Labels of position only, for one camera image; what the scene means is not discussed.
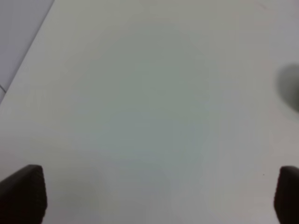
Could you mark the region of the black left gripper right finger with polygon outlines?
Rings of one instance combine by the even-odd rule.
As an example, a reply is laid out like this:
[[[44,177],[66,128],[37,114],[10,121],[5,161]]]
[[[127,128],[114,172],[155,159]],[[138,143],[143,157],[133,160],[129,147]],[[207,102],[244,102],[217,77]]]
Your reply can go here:
[[[274,209],[281,224],[299,223],[299,169],[283,166],[280,169]]]

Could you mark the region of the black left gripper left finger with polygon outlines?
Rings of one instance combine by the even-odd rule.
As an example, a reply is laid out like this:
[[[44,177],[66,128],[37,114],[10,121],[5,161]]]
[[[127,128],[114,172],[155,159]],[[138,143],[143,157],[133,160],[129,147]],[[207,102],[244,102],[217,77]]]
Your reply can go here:
[[[47,206],[42,166],[27,165],[0,182],[2,224],[41,224]]]

